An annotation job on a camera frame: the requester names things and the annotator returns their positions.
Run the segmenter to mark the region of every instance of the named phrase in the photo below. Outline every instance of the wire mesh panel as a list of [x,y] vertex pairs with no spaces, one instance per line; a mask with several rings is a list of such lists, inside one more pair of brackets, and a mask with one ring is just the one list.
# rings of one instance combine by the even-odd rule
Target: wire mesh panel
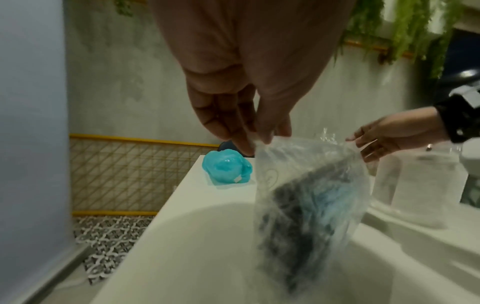
[[73,210],[158,211],[198,157],[212,150],[216,148],[71,138]]

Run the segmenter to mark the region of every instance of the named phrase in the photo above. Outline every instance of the white container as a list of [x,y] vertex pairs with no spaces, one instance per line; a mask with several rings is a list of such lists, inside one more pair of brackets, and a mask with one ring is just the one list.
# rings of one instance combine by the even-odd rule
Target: white container
[[372,207],[405,221],[443,228],[449,210],[460,203],[467,177],[451,145],[401,151],[380,161]]

